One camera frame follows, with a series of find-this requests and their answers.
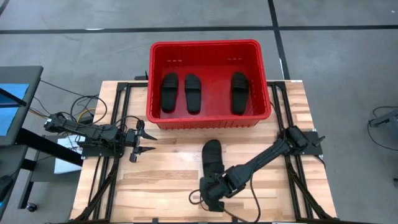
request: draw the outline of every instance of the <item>black slipper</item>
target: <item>black slipper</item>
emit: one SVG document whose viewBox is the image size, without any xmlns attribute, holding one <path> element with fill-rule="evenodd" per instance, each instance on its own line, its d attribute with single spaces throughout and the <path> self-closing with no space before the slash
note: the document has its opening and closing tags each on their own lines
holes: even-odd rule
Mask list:
<svg viewBox="0 0 398 224">
<path fill-rule="evenodd" d="M 167 74 L 162 81 L 160 101 L 164 112 L 168 113 L 174 110 L 177 90 L 178 76 L 176 73 L 171 72 Z"/>
<path fill-rule="evenodd" d="M 189 113 L 199 113 L 201 103 L 200 79 L 189 74 L 185 77 L 185 96 L 187 98 L 187 110 Z"/>
<path fill-rule="evenodd" d="M 201 161 L 205 177 L 214 177 L 224 172 L 221 143 L 219 140 L 210 140 L 203 146 Z"/>
<path fill-rule="evenodd" d="M 249 81 L 241 72 L 235 72 L 231 81 L 232 112 L 242 115 L 249 98 Z"/>
</svg>

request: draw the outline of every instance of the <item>concrete floor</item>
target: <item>concrete floor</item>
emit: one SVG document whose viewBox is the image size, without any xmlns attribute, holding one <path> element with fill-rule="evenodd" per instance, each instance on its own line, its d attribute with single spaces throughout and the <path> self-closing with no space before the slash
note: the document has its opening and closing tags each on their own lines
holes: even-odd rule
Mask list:
<svg viewBox="0 0 398 224">
<path fill-rule="evenodd" d="M 395 0 L 274 3 L 280 26 L 398 24 Z M 0 17 L 0 30 L 232 25 L 271 26 L 267 1 L 10 0 Z M 326 136 L 322 146 L 338 216 L 396 223 L 398 189 L 392 179 L 398 177 L 398 152 L 371 142 L 366 125 L 373 108 L 398 105 L 398 30 L 282 31 L 281 36 L 290 77 L 304 80 L 315 127 Z M 0 66 L 42 65 L 43 80 L 93 95 L 103 80 L 143 75 L 154 42 L 213 39 L 258 40 L 267 78 L 283 78 L 273 31 L 0 35 Z M 36 97 L 50 112 L 69 110 L 75 99 L 43 83 Z M 33 107 L 42 111 L 37 102 Z M 43 134 L 42 125 L 42 119 L 28 115 L 24 127 Z M 379 142 L 398 148 L 385 129 L 371 131 Z M 26 177 L 21 171 L 2 223 L 63 222 L 77 183 L 36 184 L 29 201 L 40 209 L 29 213 L 16 209 Z"/>
</svg>

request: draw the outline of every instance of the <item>red plastic basket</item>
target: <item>red plastic basket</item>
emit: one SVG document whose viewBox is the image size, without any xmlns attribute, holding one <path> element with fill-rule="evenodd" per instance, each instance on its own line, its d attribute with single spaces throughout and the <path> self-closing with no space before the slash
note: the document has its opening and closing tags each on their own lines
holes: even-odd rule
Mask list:
<svg viewBox="0 0 398 224">
<path fill-rule="evenodd" d="M 255 40 L 157 42 L 150 48 L 147 118 L 161 129 L 250 127 L 271 113 L 261 48 Z M 178 75 L 175 110 L 160 108 L 160 86 L 169 72 Z M 231 111 L 231 79 L 243 72 L 249 80 L 249 99 L 243 115 Z M 201 110 L 187 111 L 185 76 L 201 80 Z"/>
</svg>

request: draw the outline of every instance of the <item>wood plank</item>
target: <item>wood plank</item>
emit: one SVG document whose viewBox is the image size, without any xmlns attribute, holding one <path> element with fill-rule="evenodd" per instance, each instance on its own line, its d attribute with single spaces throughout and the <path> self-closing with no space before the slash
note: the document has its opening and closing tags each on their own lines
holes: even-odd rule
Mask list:
<svg viewBox="0 0 398 224">
<path fill-rule="evenodd" d="M 116 81 L 105 81 L 99 97 L 107 106 L 108 112 L 101 124 L 110 122 Z M 313 129 L 312 117 L 302 82 L 286 81 L 290 101 L 290 109 L 294 123 L 302 130 Z M 282 113 L 284 106 L 279 95 Z M 275 111 L 268 119 L 260 121 L 252 128 L 229 129 L 193 129 L 193 130 L 160 130 L 156 124 L 146 118 L 147 88 L 133 88 L 129 98 L 128 115 L 135 115 L 146 121 L 146 131 L 158 141 L 143 139 L 142 146 L 153 146 L 156 150 L 145 152 L 138 157 L 137 163 L 129 162 L 131 148 L 126 148 L 121 158 L 112 222 L 151 222 L 157 217 L 161 222 L 228 222 L 231 217 L 225 213 L 206 212 L 200 205 L 191 205 L 188 195 L 199 187 L 199 179 L 203 175 L 201 168 L 201 149 L 208 140 L 219 139 L 222 144 L 223 160 L 226 167 L 242 164 L 262 152 L 275 141 L 278 132 Z M 120 118 L 122 103 L 119 105 Z M 95 119 L 101 117 L 105 107 L 99 102 Z M 135 119 L 128 118 L 126 125 L 133 128 Z M 313 156 L 302 156 L 303 167 L 309 191 L 330 215 L 335 216 L 335 209 L 323 165 Z M 75 203 L 71 218 L 77 217 L 88 203 L 91 182 L 97 158 L 84 161 L 78 184 Z M 95 189 L 98 186 L 99 173 Z M 261 205 L 262 222 L 294 221 L 289 183 L 282 156 L 278 157 L 261 170 L 253 178 L 253 187 Z M 226 208 L 237 216 L 249 221 L 257 216 L 257 208 L 252 198 L 249 185 L 234 198 L 224 199 Z M 103 217 L 106 200 L 101 204 Z M 304 214 L 303 200 L 300 208 Z"/>
</svg>

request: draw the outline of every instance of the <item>table leg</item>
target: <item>table leg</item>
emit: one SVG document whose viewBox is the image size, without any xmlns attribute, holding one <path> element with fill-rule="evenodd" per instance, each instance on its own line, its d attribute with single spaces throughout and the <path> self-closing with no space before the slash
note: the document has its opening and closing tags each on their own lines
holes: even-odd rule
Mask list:
<svg viewBox="0 0 398 224">
<path fill-rule="evenodd" d="M 83 160 L 81 159 L 81 155 L 79 153 L 73 152 L 24 128 L 19 130 L 16 142 L 18 144 L 25 144 L 38 151 L 45 152 L 72 164 L 78 166 L 83 165 Z"/>
</svg>

